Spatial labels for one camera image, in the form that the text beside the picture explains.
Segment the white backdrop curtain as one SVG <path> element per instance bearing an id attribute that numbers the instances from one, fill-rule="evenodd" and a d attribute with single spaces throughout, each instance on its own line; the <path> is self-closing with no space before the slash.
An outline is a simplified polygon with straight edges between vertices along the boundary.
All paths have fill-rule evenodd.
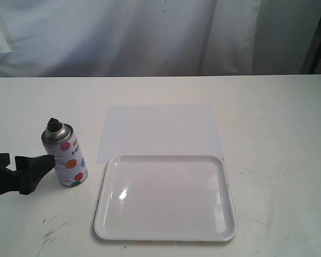
<path id="1" fill-rule="evenodd" d="M 321 1 L 0 1 L 0 77 L 297 74 Z"/>

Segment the white paper sheet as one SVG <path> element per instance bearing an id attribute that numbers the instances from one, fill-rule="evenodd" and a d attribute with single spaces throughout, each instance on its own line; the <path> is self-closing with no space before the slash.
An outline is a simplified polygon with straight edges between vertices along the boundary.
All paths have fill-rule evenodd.
<path id="1" fill-rule="evenodd" d="M 207 103 L 110 106 L 97 163 L 120 155 L 223 158 L 213 109 Z"/>

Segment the white plastic tray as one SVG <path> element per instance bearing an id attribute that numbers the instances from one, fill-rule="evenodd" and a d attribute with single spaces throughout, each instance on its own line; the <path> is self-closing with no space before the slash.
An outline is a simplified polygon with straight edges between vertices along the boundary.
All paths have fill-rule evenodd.
<path id="1" fill-rule="evenodd" d="M 94 218 L 104 240 L 228 242 L 238 230 L 224 161 L 213 156 L 117 156 Z"/>

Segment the spray paint can coloured dots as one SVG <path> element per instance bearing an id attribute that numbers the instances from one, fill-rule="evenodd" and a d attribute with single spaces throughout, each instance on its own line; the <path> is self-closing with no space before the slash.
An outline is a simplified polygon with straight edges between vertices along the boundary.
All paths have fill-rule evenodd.
<path id="1" fill-rule="evenodd" d="M 41 140 L 46 152 L 54 156 L 55 172 L 61 184 L 75 187 L 87 179 L 86 162 L 71 125 L 50 118 Z"/>

